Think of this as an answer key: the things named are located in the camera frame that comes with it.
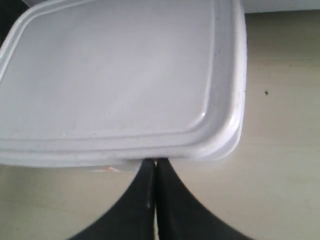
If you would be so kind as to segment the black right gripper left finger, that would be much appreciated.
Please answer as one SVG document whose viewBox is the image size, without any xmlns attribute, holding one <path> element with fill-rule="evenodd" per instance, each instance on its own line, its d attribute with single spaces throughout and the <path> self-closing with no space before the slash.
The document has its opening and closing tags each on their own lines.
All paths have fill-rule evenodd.
<svg viewBox="0 0 320 240">
<path fill-rule="evenodd" d="M 153 240 L 156 165 L 144 159 L 121 198 L 73 240 Z"/>
</svg>

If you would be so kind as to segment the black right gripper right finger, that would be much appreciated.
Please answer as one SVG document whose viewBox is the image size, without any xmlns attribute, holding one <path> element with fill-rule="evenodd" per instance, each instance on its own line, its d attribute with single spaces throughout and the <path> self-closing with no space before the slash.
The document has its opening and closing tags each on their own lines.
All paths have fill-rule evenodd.
<svg viewBox="0 0 320 240">
<path fill-rule="evenodd" d="M 156 164 L 156 216 L 160 240 L 250 239 L 204 207 L 167 158 Z"/>
</svg>

